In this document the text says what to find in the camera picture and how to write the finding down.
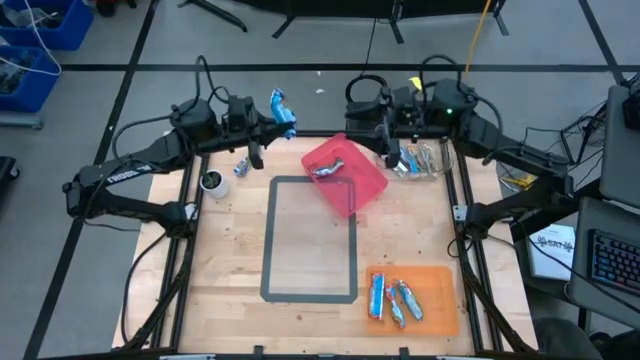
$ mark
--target small white cup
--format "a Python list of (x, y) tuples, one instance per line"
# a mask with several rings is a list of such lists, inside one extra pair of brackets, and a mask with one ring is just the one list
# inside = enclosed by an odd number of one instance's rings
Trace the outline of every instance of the small white cup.
[(202, 181), (204, 176), (201, 176), (200, 187), (202, 188), (202, 190), (204, 190), (207, 194), (209, 194), (214, 199), (221, 199), (225, 197), (229, 192), (229, 183), (222, 176), (222, 173), (220, 173), (218, 170), (207, 170), (206, 174), (212, 175), (214, 179), (216, 179), (216, 182), (213, 184), (214, 185), (213, 188), (208, 188), (204, 185)]

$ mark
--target wooden table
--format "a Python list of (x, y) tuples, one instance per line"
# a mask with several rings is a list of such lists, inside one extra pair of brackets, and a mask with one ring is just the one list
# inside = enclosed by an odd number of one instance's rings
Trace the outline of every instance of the wooden table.
[[(232, 175), (241, 151), (211, 155), (209, 167), (227, 175), (230, 192), (221, 200), (204, 196), (179, 350), (251, 353), (254, 345), (263, 345), (265, 352), (272, 354), (397, 355), (399, 347), (408, 346), (415, 355), (472, 354), (459, 264), (446, 252), (454, 231), (443, 177), (435, 181), (401, 181), (389, 171), (390, 182), (385, 192), (358, 212), (359, 296), (353, 304), (267, 303), (261, 298), (270, 181), (277, 175), (304, 175), (301, 157), (323, 141), (316, 138), (277, 140), (263, 152), (265, 169), (251, 170), (243, 179)], [(368, 150), (360, 149), (366, 156), (372, 156)], [(483, 167), (479, 160), (467, 162), (476, 201), (499, 200), (495, 163)], [(463, 204), (457, 165), (454, 169), (459, 202)], [(194, 171), (191, 182), (191, 198), (197, 186), (196, 173)], [(181, 178), (180, 171), (155, 175), (149, 201), (176, 200)], [(144, 224), (136, 256), (161, 233), (157, 224)], [(505, 224), (494, 225), (490, 234), (511, 241)], [(156, 304), (168, 244), (166, 240), (151, 251), (133, 276), (127, 317), (129, 336)], [(496, 305), (525, 342), (537, 348), (514, 250), (493, 240), (486, 240), (484, 249)], [(458, 302), (459, 336), (368, 336), (363, 310), (368, 291), (365, 270), (369, 265), (378, 264), (448, 266), (453, 272)], [(477, 304), (484, 346), (491, 348), (486, 314), (480, 303)], [(169, 342), (173, 316), (174, 310), (170, 309), (164, 345)], [(119, 329), (116, 329), (114, 346), (121, 343)]]

